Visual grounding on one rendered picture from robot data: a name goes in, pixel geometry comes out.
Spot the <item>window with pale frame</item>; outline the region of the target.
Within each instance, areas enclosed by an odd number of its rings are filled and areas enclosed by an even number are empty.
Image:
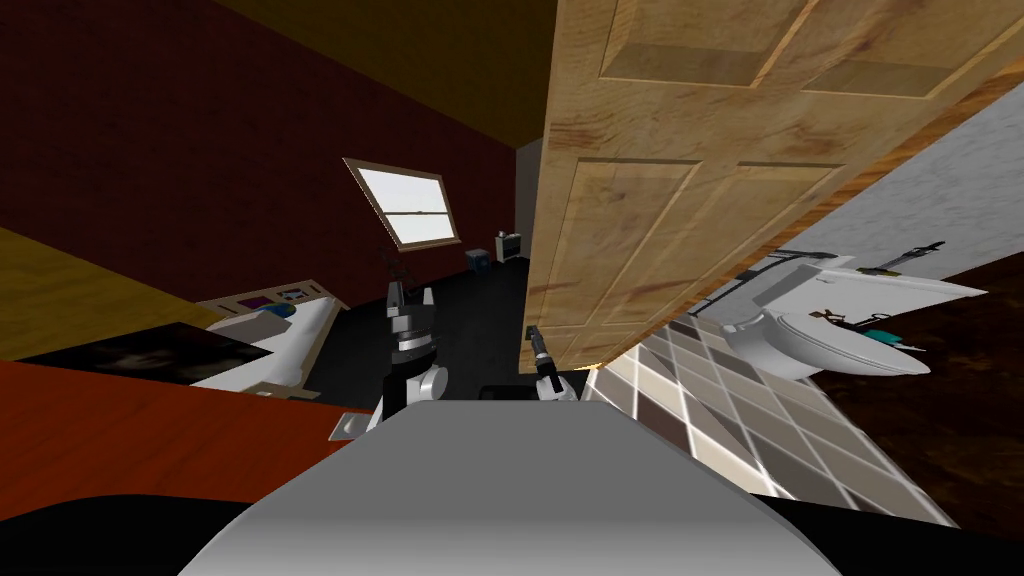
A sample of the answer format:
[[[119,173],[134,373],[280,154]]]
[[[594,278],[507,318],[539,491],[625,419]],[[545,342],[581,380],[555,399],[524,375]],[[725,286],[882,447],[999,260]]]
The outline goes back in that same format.
[[[354,158],[344,162],[398,252],[460,242],[441,175]]]

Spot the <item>light wooden door leaf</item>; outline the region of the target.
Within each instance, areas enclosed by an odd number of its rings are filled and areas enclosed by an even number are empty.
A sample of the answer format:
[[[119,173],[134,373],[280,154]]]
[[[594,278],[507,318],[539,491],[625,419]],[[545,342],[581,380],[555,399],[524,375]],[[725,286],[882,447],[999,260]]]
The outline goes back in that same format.
[[[1024,0],[559,0],[524,324],[608,363],[1024,82]]]

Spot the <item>white toilet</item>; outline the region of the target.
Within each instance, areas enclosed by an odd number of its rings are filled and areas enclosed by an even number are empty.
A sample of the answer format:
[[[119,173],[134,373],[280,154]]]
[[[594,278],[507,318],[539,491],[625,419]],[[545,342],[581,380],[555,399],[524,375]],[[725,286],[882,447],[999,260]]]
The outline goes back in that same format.
[[[754,317],[723,326],[743,362],[790,380],[822,371],[862,376],[929,373],[911,346],[874,324],[976,297],[981,290],[885,268],[846,266],[848,257],[803,264],[754,298]]]

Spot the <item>silver metal plate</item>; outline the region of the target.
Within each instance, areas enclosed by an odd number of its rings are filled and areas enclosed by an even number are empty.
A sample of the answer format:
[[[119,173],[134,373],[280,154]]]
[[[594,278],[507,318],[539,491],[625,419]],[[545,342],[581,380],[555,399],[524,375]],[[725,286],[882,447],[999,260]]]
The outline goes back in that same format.
[[[339,418],[328,440],[339,442],[358,438],[371,427],[373,422],[372,414],[345,412]]]

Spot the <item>reddish brown door leaf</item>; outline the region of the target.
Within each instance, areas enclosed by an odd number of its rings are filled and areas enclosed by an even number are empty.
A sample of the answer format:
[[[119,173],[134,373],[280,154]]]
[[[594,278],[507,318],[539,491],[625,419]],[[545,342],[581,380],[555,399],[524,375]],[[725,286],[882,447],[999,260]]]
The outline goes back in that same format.
[[[253,503],[340,448],[338,406],[0,361],[0,521],[158,495]]]

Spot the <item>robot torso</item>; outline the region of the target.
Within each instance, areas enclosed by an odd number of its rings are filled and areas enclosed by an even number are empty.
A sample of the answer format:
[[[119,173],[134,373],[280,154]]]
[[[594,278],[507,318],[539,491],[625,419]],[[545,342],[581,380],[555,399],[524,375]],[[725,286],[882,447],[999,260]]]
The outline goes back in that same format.
[[[414,404],[257,501],[180,576],[840,576],[602,402]]]

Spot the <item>bed with white sheet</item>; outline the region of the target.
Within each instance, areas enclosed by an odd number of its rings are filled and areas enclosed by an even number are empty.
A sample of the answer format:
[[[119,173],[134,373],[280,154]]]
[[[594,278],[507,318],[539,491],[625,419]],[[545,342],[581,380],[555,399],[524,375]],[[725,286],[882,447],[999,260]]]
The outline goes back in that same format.
[[[200,388],[314,399],[304,388],[337,315],[349,306],[313,280],[202,301],[223,316],[210,325],[267,353],[196,383]]]

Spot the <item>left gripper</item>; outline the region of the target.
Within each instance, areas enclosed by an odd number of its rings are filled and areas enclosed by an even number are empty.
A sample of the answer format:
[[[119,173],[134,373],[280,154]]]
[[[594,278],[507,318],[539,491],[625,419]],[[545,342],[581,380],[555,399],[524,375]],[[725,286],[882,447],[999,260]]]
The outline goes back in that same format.
[[[424,343],[433,340],[433,326],[436,315],[433,289],[422,289],[420,305],[403,305],[404,290],[400,281],[392,281],[387,292],[387,317],[391,333],[399,343]]]

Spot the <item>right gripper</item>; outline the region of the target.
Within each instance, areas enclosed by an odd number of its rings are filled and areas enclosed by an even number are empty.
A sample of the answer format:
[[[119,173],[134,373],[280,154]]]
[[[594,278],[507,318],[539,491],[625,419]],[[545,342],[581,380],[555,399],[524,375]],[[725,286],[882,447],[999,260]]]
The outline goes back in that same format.
[[[555,362],[549,354],[544,338],[536,325],[528,325],[526,327],[525,339],[531,344],[537,374],[541,377],[556,375]]]

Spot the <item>dark picture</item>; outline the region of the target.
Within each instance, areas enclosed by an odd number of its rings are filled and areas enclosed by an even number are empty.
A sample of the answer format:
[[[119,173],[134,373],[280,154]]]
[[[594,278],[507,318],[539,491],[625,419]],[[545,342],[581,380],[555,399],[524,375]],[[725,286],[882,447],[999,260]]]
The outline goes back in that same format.
[[[182,322],[24,358],[22,363],[193,385],[271,353]]]

